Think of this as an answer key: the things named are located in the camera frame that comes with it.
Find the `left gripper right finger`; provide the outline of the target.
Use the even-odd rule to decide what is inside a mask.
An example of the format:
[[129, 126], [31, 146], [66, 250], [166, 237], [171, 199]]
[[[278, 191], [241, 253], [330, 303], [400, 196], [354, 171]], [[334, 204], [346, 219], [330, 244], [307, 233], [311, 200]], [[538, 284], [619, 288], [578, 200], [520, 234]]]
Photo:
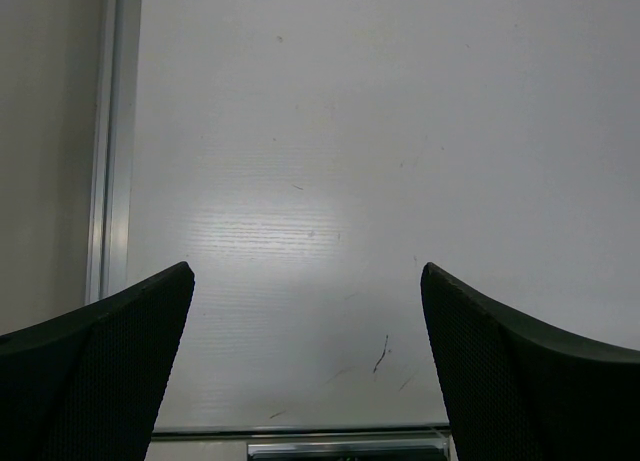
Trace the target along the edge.
[[638, 459], [638, 351], [540, 321], [433, 263], [420, 288], [459, 459]]

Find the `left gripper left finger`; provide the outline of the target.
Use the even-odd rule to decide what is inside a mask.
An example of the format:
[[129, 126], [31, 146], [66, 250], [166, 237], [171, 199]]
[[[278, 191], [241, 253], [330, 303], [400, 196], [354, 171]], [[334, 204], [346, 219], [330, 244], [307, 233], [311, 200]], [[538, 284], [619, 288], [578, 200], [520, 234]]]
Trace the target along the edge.
[[180, 262], [2, 336], [2, 459], [144, 459], [194, 287]]

